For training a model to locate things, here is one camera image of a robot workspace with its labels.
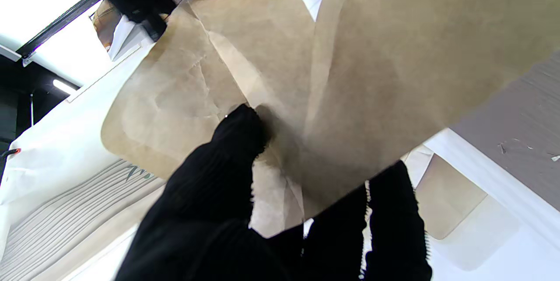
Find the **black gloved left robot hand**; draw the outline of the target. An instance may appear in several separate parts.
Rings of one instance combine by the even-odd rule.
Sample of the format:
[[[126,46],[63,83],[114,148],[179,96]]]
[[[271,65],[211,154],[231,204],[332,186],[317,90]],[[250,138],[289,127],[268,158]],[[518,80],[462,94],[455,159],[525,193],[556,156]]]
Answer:
[[[252,167],[269,135],[240,104],[168,180],[141,221],[117,281],[430,281],[424,221],[402,161],[316,215],[266,238],[249,227]]]

